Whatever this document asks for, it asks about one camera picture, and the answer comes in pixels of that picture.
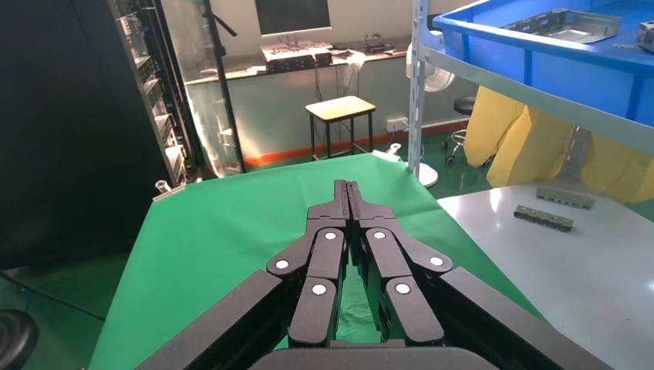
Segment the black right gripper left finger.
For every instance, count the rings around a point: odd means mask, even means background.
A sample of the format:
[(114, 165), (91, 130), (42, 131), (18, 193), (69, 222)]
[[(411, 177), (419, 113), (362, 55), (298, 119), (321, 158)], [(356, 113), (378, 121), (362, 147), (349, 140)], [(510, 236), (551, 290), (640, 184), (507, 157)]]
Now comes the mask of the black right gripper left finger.
[(287, 285), (290, 348), (326, 348), (335, 339), (349, 220), (346, 181), (336, 180), (334, 198), (311, 206), (304, 234), (267, 263), (267, 272)]

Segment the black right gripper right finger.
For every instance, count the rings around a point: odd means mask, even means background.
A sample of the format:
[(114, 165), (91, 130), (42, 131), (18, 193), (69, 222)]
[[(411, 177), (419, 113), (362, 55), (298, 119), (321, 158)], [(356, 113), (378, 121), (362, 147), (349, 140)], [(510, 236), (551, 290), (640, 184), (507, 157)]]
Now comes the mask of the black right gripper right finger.
[(442, 345), (444, 329), (425, 294), (452, 260), (406, 233), (390, 207), (365, 201), (355, 181), (348, 200), (352, 260), (382, 340)]

